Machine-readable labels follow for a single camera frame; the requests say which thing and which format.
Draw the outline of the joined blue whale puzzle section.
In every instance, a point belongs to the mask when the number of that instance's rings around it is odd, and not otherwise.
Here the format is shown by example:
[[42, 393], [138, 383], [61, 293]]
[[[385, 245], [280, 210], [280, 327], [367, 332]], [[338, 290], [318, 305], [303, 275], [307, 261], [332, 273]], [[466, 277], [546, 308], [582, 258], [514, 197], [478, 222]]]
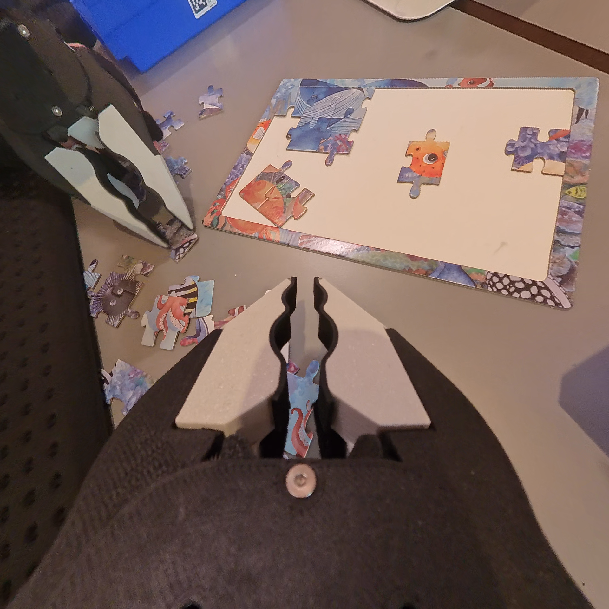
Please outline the joined blue whale puzzle section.
[[287, 106], [294, 107], [292, 117], [297, 127], [308, 127], [332, 134], [350, 135], [358, 131], [367, 109], [364, 100], [371, 99], [374, 87], [338, 87], [328, 83], [301, 83], [290, 93]]

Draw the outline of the striped fish puzzle piece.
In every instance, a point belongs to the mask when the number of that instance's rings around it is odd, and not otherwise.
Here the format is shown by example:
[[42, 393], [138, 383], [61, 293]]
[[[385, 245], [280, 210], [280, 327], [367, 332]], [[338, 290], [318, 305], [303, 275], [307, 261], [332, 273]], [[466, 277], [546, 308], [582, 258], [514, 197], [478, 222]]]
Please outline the striped fish puzzle piece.
[[201, 281], [199, 276], [188, 276], [179, 285], [170, 285], [168, 295], [175, 295], [187, 300], [185, 314], [188, 317], [200, 318], [209, 316], [212, 308], [214, 280]]

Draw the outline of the red octopus puzzle piece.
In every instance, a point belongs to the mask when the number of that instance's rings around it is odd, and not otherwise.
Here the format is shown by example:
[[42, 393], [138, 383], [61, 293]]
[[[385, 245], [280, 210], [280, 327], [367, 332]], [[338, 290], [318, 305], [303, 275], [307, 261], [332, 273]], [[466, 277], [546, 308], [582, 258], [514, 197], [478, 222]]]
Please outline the red octopus puzzle piece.
[[157, 334], [162, 334], [160, 348], [172, 351], [178, 335], [184, 333], [189, 323], [186, 314], [188, 300], [174, 293], [157, 295], [151, 309], [142, 315], [144, 333], [141, 345], [154, 347]]

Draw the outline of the orange pufferfish puzzle piece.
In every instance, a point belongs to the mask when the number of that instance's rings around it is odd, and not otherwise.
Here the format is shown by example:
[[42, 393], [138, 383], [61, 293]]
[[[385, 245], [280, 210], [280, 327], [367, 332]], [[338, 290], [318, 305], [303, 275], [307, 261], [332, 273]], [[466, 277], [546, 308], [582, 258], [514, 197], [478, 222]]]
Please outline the orange pufferfish puzzle piece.
[[400, 169], [397, 182], [410, 185], [411, 199], [420, 196], [423, 185], [440, 184], [450, 143], [437, 141], [436, 136], [436, 130], [430, 129], [425, 139], [410, 141], [407, 145], [406, 156], [410, 157], [410, 164]]

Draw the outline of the orange jar puzzle piece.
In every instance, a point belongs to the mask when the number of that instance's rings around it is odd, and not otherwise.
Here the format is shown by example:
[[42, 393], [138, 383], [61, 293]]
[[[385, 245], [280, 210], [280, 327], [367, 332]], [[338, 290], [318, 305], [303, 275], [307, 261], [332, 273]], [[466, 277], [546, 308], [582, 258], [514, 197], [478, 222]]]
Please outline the orange jar puzzle piece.
[[197, 345], [206, 338], [212, 331], [222, 329], [226, 324], [242, 314], [247, 309], [246, 306], [239, 306], [228, 310], [227, 316], [219, 321], [214, 320], [214, 316], [198, 317], [195, 319], [195, 332], [191, 336], [180, 340], [181, 346]]

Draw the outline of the dark blue puzzle piece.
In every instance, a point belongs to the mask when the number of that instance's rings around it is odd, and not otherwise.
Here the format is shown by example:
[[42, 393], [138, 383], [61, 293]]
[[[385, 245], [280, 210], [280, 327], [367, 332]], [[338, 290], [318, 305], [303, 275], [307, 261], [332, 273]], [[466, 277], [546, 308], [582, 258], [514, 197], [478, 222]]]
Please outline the dark blue puzzle piece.
[[329, 129], [334, 120], [331, 118], [318, 118], [313, 122], [301, 123], [288, 130], [287, 150], [317, 152], [322, 141], [328, 139], [332, 132]]

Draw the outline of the purple bubble puzzle piece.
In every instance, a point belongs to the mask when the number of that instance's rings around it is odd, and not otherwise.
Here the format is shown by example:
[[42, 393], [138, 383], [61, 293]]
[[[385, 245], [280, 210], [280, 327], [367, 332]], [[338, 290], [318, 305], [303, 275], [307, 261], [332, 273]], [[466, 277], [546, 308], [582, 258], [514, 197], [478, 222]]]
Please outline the purple bubble puzzle piece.
[[531, 173], [534, 161], [541, 159], [543, 175], [564, 176], [570, 130], [550, 129], [546, 141], [539, 134], [539, 128], [523, 126], [516, 140], [507, 141], [504, 152], [512, 157], [512, 171]]

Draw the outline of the orange coral puzzle piece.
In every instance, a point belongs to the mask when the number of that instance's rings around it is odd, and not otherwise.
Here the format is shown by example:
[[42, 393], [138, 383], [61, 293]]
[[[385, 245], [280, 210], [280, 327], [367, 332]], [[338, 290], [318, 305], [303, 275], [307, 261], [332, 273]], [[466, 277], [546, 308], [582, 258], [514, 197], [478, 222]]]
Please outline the orange coral puzzle piece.
[[263, 202], [273, 198], [276, 192], [282, 199], [290, 198], [300, 187], [300, 183], [287, 174], [291, 167], [291, 160], [287, 160], [281, 166], [268, 164], [240, 190], [240, 197], [253, 207], [260, 207]]

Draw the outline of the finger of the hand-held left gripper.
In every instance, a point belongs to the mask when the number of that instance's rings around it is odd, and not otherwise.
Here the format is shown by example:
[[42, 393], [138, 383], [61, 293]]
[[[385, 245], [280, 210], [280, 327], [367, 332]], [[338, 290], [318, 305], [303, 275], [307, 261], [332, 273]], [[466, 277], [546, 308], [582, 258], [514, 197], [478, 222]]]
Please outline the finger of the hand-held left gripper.
[[186, 203], [156, 148], [149, 148], [113, 105], [101, 111], [97, 121], [99, 139], [105, 147], [130, 161], [141, 173], [146, 186], [160, 196], [167, 210], [193, 229]]
[[92, 208], [152, 243], [169, 248], [169, 241], [156, 224], [136, 209], [130, 189], [109, 174], [94, 152], [57, 147], [44, 158]]

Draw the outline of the light blue tentacle puzzle piece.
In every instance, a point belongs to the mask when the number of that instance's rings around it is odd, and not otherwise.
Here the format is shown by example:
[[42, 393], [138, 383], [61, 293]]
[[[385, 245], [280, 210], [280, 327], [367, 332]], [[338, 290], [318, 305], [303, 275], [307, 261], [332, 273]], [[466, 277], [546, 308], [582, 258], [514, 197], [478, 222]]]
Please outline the light blue tentacle puzzle piece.
[[295, 373], [296, 366], [291, 363], [287, 368], [287, 386], [289, 392], [289, 421], [283, 452], [284, 459], [305, 458], [314, 438], [314, 432], [308, 430], [309, 420], [313, 416], [313, 406], [318, 398], [319, 388], [314, 382], [320, 369], [320, 362], [309, 363], [303, 377]]

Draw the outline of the jigsaw puzzle pieces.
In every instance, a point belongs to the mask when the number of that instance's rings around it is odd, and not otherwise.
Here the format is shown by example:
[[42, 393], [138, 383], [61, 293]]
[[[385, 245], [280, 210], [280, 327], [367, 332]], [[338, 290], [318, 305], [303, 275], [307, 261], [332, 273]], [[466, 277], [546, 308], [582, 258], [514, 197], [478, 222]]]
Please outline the jigsaw puzzle pieces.
[[[197, 115], [199, 120], [216, 116], [224, 110], [224, 104], [220, 100], [222, 96], [222, 88], [215, 88], [214, 85], [209, 85], [207, 87], [207, 91], [200, 95], [198, 100], [198, 104], [201, 106]], [[192, 172], [192, 169], [187, 165], [187, 159], [183, 156], [175, 158], [172, 156], [164, 156], [164, 152], [169, 147], [166, 139], [171, 135], [171, 129], [176, 131], [181, 128], [184, 125], [183, 121], [177, 120], [173, 111], [168, 111], [163, 115], [162, 119], [156, 120], [156, 125], [159, 126], [163, 132], [161, 140], [154, 142], [157, 151], [159, 151], [163, 157], [174, 181], [176, 176], [185, 179]], [[137, 196], [144, 196], [143, 181], [139, 179], [138, 174], [133, 175], [133, 178], [125, 178], [127, 182], [124, 181], [122, 184], [128, 187], [131, 193], [136, 195], [135, 202], [139, 203], [140, 200]], [[173, 214], [169, 214], [166, 221], [163, 214], [161, 214], [161, 217], [162, 219], [155, 220], [154, 222], [168, 241], [169, 237], [180, 228], [189, 229]], [[99, 279], [99, 274], [94, 272], [98, 262], [99, 261], [96, 259], [92, 260], [88, 269], [83, 274], [85, 277], [85, 285], [88, 286], [87, 295], [89, 297], [89, 302], [91, 297], [95, 294], [93, 287]], [[110, 371], [101, 369], [100, 375], [105, 402], [108, 405], [111, 405], [113, 400], [120, 400], [123, 403], [121, 410], [122, 417], [131, 410], [137, 400], [139, 400], [155, 383], [155, 378], [151, 377], [148, 373], [121, 359], [116, 360]]]

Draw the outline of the grey spotted puzzle piece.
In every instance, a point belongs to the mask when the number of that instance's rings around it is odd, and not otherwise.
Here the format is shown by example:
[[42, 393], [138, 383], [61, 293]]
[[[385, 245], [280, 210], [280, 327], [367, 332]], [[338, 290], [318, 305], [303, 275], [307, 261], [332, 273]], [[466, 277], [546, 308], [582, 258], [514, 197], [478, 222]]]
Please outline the grey spotted puzzle piece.
[[170, 258], [179, 263], [197, 243], [199, 236], [187, 228], [180, 228], [169, 237]]

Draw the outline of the orange claw puzzle piece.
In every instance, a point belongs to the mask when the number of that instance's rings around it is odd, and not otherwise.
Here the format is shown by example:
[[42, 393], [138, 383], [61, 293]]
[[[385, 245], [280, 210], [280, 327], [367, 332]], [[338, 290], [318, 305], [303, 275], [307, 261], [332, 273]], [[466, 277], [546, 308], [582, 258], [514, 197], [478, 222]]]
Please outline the orange claw puzzle piece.
[[281, 228], [288, 220], [302, 217], [307, 212], [306, 204], [314, 196], [315, 194], [306, 188], [296, 197], [291, 194], [284, 195], [277, 186], [272, 186], [264, 193], [257, 210], [271, 224]]

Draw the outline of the striped blue coral puzzle piece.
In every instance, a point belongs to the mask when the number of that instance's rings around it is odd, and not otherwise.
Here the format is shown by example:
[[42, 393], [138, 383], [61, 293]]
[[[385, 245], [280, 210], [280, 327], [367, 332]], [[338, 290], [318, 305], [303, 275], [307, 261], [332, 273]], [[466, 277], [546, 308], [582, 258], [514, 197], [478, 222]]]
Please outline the striped blue coral puzzle piece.
[[320, 139], [317, 152], [326, 154], [325, 166], [330, 167], [336, 155], [349, 155], [354, 142], [349, 137], [353, 132], [358, 132], [359, 128], [349, 129], [345, 133], [338, 133], [327, 127], [323, 137]]

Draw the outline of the urchin and green puzzle piece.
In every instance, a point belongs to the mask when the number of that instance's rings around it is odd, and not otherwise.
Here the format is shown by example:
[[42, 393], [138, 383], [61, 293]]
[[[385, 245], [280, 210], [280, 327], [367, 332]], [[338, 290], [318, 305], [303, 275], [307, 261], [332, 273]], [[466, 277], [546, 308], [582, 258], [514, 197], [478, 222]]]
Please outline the urchin and green puzzle piece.
[[119, 277], [122, 276], [122, 278], [125, 278], [125, 279], [134, 279], [136, 281], [139, 281], [138, 280], [139, 276], [147, 277], [151, 274], [152, 270], [154, 270], [154, 268], [155, 268], [154, 264], [134, 258], [133, 256], [129, 256], [129, 255], [122, 255], [116, 264], [120, 269], [122, 269], [122, 271], [121, 272], [113, 271], [110, 273], [108, 278], [109, 277], [115, 278], [117, 276], [119, 276]]

